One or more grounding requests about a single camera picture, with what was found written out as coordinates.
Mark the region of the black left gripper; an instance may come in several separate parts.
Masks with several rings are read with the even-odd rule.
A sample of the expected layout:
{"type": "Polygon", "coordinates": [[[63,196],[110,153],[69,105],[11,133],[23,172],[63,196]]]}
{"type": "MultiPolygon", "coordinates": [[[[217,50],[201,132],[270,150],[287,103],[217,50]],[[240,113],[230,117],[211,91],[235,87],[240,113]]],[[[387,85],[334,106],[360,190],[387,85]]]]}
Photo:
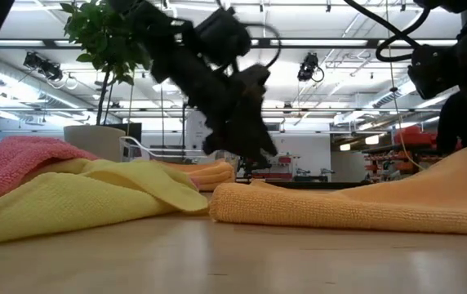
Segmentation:
{"type": "MultiPolygon", "coordinates": [[[[175,43],[152,50],[151,57],[151,75],[156,82],[170,79],[188,97],[189,106],[197,108],[212,123],[230,120],[241,100],[262,97],[269,77],[268,69],[258,64],[227,76],[211,69],[187,47],[175,43]]],[[[267,161],[264,152],[271,156],[278,154],[261,119],[245,121],[243,130],[242,135],[239,121],[227,122],[205,138],[203,152],[210,155],[223,150],[256,162],[267,161]]]]}

